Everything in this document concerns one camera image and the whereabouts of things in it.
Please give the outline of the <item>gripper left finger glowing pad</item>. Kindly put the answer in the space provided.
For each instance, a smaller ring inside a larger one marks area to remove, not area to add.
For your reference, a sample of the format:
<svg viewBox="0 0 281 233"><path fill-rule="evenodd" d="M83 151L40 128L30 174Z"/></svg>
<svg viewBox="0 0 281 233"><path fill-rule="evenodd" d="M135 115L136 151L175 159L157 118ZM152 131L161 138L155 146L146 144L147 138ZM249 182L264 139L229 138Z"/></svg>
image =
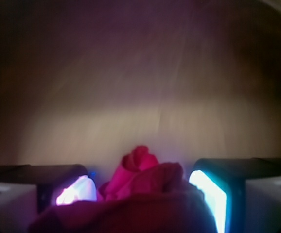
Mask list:
<svg viewBox="0 0 281 233"><path fill-rule="evenodd" d="M96 200L83 165L0 166L0 233L25 233L48 207Z"/></svg>

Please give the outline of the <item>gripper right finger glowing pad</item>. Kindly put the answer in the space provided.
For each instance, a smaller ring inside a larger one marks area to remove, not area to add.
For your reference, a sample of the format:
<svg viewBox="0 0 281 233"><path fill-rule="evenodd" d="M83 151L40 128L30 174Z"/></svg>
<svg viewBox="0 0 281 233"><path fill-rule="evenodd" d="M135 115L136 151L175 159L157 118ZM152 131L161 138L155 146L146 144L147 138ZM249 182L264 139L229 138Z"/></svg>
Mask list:
<svg viewBox="0 0 281 233"><path fill-rule="evenodd" d="M219 233L281 233L281 159L199 159L189 182Z"/></svg>

